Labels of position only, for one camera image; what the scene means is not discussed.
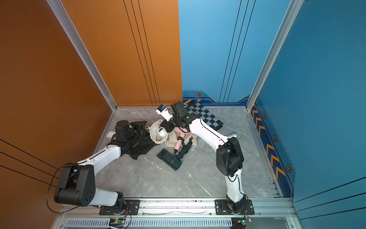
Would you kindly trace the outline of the white hair dryer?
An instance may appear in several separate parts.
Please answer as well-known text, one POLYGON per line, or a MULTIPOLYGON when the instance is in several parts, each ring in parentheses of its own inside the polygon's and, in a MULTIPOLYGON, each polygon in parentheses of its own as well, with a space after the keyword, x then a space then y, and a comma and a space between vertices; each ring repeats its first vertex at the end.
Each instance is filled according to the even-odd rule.
POLYGON ((163 127, 160 127, 159 129, 157 129, 156 133, 157 133, 156 139, 158 141, 162 141, 163 139, 165 139, 167 137, 167 131, 163 127))

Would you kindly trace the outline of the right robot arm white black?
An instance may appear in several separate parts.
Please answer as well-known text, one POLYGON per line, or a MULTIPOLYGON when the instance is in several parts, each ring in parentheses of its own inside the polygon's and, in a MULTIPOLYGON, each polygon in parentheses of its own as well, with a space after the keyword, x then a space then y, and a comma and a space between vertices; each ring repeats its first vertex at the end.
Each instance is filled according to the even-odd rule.
POLYGON ((189 113, 182 102, 172 104, 171 108, 172 113, 164 105, 156 110, 165 119, 163 127, 167 131, 177 127, 197 135, 216 151, 216 166, 226 178, 229 212, 241 214, 245 210, 247 195, 241 184, 244 156, 239 141, 234 136, 228 138, 215 131, 198 114, 189 113))

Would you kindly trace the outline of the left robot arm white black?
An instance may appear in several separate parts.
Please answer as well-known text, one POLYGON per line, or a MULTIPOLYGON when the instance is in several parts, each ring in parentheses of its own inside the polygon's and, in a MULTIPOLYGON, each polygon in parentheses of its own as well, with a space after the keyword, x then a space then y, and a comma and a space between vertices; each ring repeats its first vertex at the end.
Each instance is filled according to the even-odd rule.
POLYGON ((146 136, 146 121, 121 120, 115 126, 111 141, 96 154, 77 163, 59 168, 61 174, 54 193, 54 202, 74 207, 94 206, 119 215, 127 210, 124 195, 117 191, 96 188, 95 176, 104 167, 138 146, 146 136))

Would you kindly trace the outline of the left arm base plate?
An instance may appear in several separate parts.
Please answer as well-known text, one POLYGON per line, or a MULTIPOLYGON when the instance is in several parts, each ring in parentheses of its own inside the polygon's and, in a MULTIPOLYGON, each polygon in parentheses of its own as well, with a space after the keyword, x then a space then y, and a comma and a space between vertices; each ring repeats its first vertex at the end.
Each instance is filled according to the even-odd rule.
POLYGON ((115 206, 102 206, 99 211, 101 216, 135 216, 138 214, 140 207, 139 199, 124 199, 117 202, 115 206))

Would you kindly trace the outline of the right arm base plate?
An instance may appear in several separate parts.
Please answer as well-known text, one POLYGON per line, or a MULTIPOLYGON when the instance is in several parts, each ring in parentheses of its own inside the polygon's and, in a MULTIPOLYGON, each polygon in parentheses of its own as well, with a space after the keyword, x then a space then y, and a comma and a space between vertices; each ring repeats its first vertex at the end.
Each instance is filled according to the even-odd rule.
POLYGON ((215 211, 216 215, 254 215, 254 206, 250 199, 241 199, 234 203, 227 199, 216 199, 215 211))

